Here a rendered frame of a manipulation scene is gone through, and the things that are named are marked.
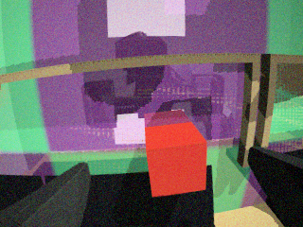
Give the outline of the red cube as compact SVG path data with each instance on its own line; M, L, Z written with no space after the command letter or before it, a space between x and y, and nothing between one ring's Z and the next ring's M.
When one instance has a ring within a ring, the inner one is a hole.
M205 190L207 140L193 122L145 128L151 196Z

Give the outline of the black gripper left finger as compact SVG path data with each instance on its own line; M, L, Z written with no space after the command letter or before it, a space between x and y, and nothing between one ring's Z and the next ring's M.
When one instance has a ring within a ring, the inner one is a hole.
M80 227L91 173L79 163L0 211L0 227Z

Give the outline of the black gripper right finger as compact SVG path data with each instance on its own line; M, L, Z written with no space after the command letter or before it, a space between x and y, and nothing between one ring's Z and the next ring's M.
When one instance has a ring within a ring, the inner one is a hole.
M303 159L253 147L247 163L285 226L303 227Z

